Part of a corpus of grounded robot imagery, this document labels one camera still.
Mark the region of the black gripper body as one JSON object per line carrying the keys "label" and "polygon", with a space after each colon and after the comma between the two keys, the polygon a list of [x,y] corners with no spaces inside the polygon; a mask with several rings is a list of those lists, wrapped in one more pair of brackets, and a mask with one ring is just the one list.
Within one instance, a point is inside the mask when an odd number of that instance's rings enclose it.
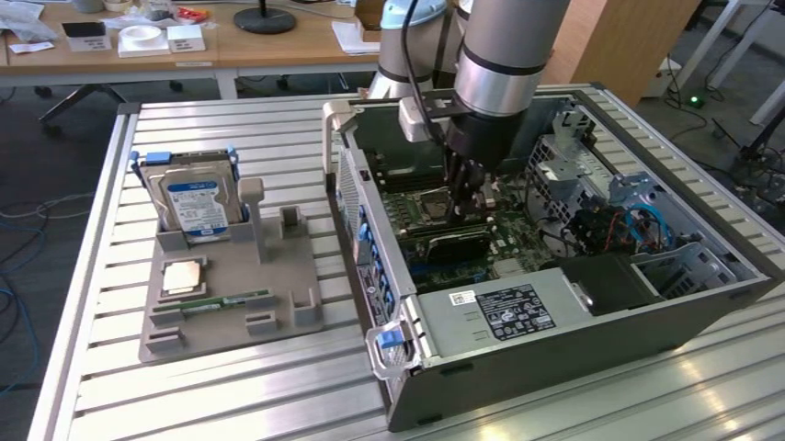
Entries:
{"label": "black gripper body", "polygon": [[511,155],[521,124],[523,113],[508,117],[475,112],[455,116],[448,125],[447,147],[492,173]]}

